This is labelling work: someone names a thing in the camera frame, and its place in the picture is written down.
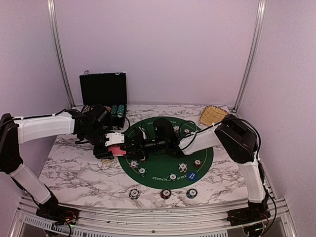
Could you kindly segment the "teal chip stack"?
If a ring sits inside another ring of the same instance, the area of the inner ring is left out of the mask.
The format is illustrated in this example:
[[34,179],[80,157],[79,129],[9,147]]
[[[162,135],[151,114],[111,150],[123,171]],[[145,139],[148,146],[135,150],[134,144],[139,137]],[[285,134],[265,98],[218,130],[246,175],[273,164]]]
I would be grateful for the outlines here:
[[189,198],[189,199],[193,199],[193,198],[195,198],[197,195],[198,195],[198,192],[197,192],[196,189],[189,189],[189,190],[187,190],[187,192],[186,192],[186,196],[187,196],[187,198]]

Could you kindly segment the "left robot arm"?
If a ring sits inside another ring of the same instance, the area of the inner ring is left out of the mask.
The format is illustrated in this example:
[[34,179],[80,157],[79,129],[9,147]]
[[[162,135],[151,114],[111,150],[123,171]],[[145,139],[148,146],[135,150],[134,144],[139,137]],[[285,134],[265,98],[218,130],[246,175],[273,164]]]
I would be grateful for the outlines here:
[[101,105],[89,113],[77,109],[24,117],[4,113],[0,117],[0,171],[33,199],[39,216],[64,220],[72,209],[60,206],[36,171],[43,167],[59,135],[76,136],[78,143],[92,145],[94,155],[104,158],[109,147],[125,141],[124,135],[109,129],[111,120],[111,113]]

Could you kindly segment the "blue small blind button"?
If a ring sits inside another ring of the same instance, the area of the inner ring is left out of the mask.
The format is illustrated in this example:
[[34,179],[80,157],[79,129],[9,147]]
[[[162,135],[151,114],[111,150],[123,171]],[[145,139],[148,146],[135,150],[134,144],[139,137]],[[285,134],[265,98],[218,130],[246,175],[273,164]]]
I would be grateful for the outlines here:
[[189,181],[195,182],[198,179],[198,174],[196,172],[189,172],[186,177]]

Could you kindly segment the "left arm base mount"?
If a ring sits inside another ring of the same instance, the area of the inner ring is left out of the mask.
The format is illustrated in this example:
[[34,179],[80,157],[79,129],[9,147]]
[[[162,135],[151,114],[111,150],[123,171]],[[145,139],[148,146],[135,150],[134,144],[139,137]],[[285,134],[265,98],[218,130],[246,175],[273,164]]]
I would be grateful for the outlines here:
[[70,225],[74,225],[78,220],[79,210],[75,208],[60,206],[56,214],[48,214],[47,212],[44,212],[43,210],[40,210],[38,208],[36,210],[36,215],[53,220],[58,224],[62,224],[62,222],[64,221],[64,224],[67,223]]

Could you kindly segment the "white chips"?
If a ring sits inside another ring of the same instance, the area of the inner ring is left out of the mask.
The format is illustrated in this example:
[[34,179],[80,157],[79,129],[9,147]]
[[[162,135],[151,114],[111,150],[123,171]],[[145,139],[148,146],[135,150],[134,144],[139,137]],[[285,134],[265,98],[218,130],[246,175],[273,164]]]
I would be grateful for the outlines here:
[[178,165],[178,170],[179,170],[179,172],[181,172],[181,173],[185,173],[185,172],[187,172],[187,170],[188,170],[188,165],[187,165],[186,163],[180,163],[180,164]]
[[174,126],[173,129],[174,129],[174,131],[175,131],[176,133],[179,132],[179,126]]
[[138,168],[139,166],[139,162],[136,161],[136,160],[132,160],[130,163],[129,163],[129,167],[131,167],[132,169],[136,169]]

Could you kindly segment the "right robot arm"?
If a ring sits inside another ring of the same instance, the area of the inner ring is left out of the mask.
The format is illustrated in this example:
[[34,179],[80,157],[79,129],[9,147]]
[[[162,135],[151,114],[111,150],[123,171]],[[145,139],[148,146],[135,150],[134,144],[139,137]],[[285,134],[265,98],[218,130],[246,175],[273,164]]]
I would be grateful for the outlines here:
[[264,174],[256,156],[260,141],[250,124],[233,115],[204,129],[179,118],[142,120],[127,131],[119,163],[128,177],[159,189],[164,199],[181,188],[195,198],[199,194],[195,184],[215,168],[216,148],[239,167],[248,195],[244,216],[257,220],[267,203]]

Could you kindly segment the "red black chip stack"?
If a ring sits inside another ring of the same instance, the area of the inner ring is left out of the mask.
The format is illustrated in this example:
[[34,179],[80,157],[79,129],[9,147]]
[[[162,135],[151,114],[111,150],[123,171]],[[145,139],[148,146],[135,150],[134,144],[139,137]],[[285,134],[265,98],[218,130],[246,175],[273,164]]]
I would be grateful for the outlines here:
[[160,192],[160,197],[162,199],[169,199],[171,197],[171,190],[169,189],[163,189],[161,192]]

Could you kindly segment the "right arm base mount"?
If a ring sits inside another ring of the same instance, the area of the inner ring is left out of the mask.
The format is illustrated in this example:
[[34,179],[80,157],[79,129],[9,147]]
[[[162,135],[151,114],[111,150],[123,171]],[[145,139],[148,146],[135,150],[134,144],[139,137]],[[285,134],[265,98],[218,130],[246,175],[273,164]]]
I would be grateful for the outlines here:
[[271,217],[269,211],[259,211],[258,209],[241,208],[227,212],[227,221],[231,226],[244,225],[256,221],[265,220]]

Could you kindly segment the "red playing card deck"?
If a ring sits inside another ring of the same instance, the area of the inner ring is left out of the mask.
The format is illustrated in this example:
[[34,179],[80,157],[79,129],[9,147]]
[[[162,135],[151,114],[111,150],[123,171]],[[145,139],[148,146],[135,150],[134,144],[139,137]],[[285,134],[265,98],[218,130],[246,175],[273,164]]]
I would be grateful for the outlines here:
[[122,150],[120,146],[110,146],[108,148],[110,157],[121,157],[126,155],[126,151]]

